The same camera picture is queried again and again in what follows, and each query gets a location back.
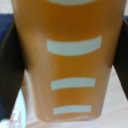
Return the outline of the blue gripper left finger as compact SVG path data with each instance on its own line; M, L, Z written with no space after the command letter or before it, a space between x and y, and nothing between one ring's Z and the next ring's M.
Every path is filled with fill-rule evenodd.
M11 116L24 69L14 16L0 14L0 121Z

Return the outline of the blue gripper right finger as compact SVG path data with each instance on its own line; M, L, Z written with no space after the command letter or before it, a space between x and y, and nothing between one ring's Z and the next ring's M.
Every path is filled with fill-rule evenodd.
M128 18L122 24L113 65L128 99Z

